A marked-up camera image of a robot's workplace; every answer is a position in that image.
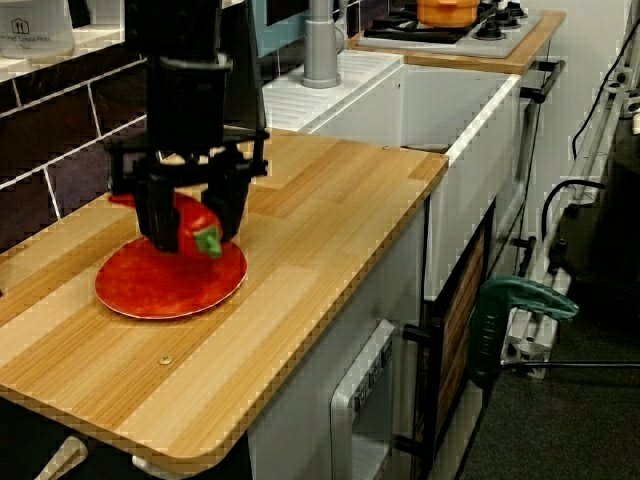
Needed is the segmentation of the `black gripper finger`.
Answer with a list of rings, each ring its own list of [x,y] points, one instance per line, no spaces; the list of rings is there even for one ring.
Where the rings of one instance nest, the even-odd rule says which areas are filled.
[[[240,229],[249,182],[250,176],[244,167],[232,167],[207,180],[201,202],[220,221],[223,242],[231,241]]]
[[[137,181],[134,205],[140,232],[161,252],[178,251],[180,214],[174,207],[174,187],[164,177]]]

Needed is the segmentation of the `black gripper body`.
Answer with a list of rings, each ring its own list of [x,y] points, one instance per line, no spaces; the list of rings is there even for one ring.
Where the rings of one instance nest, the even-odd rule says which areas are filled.
[[[267,174],[264,101],[251,59],[215,62],[153,57],[147,65],[147,130],[106,147],[110,190],[153,180],[172,187],[231,184]]]

